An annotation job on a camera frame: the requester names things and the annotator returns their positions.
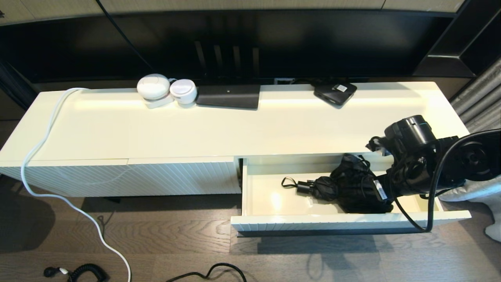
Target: drawer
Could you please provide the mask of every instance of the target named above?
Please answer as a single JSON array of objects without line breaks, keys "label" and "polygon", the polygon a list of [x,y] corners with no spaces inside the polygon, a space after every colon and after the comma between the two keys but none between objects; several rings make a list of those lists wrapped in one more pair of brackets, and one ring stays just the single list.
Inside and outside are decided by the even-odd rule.
[{"label": "drawer", "polygon": [[[363,155],[371,162],[371,170],[376,175],[384,174],[393,162],[392,156]],[[231,217],[231,224],[239,236],[298,235],[319,230],[326,231],[326,234],[415,232],[396,205],[391,213],[386,214],[347,214],[337,204],[297,195],[295,188],[281,186],[286,176],[296,181],[328,176],[339,165],[341,156],[244,159],[242,212],[241,216]],[[400,197],[399,200],[416,222],[426,223],[427,200],[418,195]],[[470,217],[469,211],[444,211],[440,201],[435,200],[435,226]]]}]

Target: white cable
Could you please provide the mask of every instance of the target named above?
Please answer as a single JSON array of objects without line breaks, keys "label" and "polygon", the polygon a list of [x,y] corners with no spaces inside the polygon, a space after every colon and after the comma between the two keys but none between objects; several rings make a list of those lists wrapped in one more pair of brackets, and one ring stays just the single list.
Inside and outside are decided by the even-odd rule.
[{"label": "white cable", "polygon": [[52,111],[51,118],[49,119],[49,125],[47,126],[47,131],[45,132],[45,136],[42,138],[42,140],[40,140],[40,142],[38,142],[38,144],[36,144],[33,147],[33,149],[31,149],[31,151],[26,155],[25,159],[23,160],[23,164],[21,164],[21,180],[23,181],[23,184],[26,187],[26,190],[32,196],[34,196],[34,197],[50,197],[50,198],[61,199],[61,200],[65,201],[74,210],[76,210],[79,213],[81,213],[81,214],[85,215],[86,217],[88,217],[94,223],[94,225],[96,226],[97,232],[99,233],[99,238],[101,239],[101,242],[103,242],[103,245],[105,247],[107,247],[108,249],[110,249],[115,254],[117,254],[124,261],[125,266],[127,266],[127,271],[129,272],[129,278],[128,278],[127,281],[130,282],[131,271],[130,271],[129,262],[127,261],[127,259],[119,251],[115,250],[114,248],[112,248],[110,245],[108,245],[104,241],[103,233],[101,232],[101,228],[99,227],[99,224],[97,223],[97,221],[92,216],[90,216],[88,213],[84,212],[83,210],[75,207],[65,197],[62,197],[62,196],[59,196],[59,195],[54,195],[54,194],[37,194],[37,193],[33,192],[33,190],[31,190],[30,186],[28,185],[28,182],[26,181],[26,173],[25,173],[26,166],[28,165],[28,162],[33,158],[33,156],[38,152],[38,150],[43,146],[43,144],[45,143],[45,141],[49,137],[49,133],[51,132],[52,125],[54,124],[54,120],[56,119],[57,115],[59,114],[59,110],[61,109],[62,104],[64,103],[64,101],[66,100],[66,98],[68,98],[68,96],[70,96],[71,93],[73,93],[73,92],[75,92],[77,90],[84,90],[84,89],[87,89],[87,88],[70,88],[70,89],[66,90],[63,93],[63,95],[61,95],[61,97],[59,98],[59,100],[56,103],[56,106],[54,107],[54,110]]}]

